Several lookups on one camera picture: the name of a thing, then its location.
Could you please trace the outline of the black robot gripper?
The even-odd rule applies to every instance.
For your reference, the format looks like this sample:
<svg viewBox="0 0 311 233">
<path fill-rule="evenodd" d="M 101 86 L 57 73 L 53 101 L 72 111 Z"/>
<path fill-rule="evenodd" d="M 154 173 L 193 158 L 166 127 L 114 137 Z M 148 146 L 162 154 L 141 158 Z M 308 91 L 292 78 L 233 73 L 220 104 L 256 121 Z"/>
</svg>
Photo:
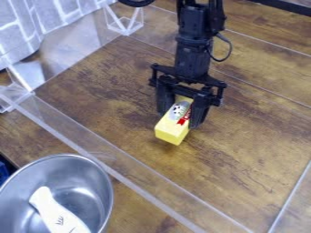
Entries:
<svg viewBox="0 0 311 233">
<path fill-rule="evenodd" d="M 173 66 L 152 64 L 149 86 L 154 88 L 156 111 L 164 115 L 174 103 L 174 96 L 193 100 L 189 127 L 197 128 L 204 122 L 210 106 L 222 101 L 226 84 L 209 75 L 212 39 L 190 40 L 177 37 Z"/>
</svg>

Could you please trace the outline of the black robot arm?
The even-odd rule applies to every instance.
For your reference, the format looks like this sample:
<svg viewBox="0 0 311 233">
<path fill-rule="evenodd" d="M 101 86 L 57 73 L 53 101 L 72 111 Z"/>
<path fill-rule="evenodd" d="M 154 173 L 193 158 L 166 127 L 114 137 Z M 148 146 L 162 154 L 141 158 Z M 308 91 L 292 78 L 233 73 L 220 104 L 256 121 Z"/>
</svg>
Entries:
<svg viewBox="0 0 311 233">
<path fill-rule="evenodd" d="M 196 128 L 205 120 L 210 106 L 222 102 L 224 81 L 209 75 L 213 37 L 228 45 L 230 42 L 220 35 L 224 30 L 225 15 L 222 0 L 209 0 L 198 4 L 196 0 L 177 0 L 176 3 L 178 33 L 173 66 L 152 64 L 149 86 L 154 87 L 156 111 L 164 115 L 174 102 L 174 96 L 193 100 L 189 112 L 189 128 Z"/>
</svg>

